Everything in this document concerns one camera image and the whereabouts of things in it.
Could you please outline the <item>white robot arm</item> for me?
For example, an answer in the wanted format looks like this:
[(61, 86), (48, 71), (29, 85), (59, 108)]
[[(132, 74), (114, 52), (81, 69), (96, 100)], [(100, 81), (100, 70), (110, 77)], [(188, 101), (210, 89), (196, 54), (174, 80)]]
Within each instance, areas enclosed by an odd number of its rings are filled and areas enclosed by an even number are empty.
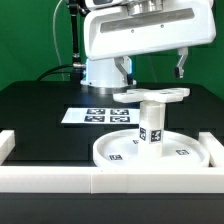
[(212, 42), (214, 0), (86, 0), (86, 75), (81, 84), (100, 94), (136, 85), (134, 55), (175, 49), (174, 75), (184, 75), (188, 48)]

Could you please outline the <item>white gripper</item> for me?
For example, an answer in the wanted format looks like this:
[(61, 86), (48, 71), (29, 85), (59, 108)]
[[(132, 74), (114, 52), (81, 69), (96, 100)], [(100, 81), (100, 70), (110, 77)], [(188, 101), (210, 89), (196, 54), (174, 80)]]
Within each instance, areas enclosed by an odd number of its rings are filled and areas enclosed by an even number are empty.
[(84, 20), (85, 52), (91, 60), (115, 58), (114, 63), (131, 85), (131, 55), (178, 49), (174, 76), (184, 76), (190, 46), (210, 43), (216, 36), (214, 0), (164, 0), (160, 11), (132, 15), (120, 0), (104, 7), (89, 3)]

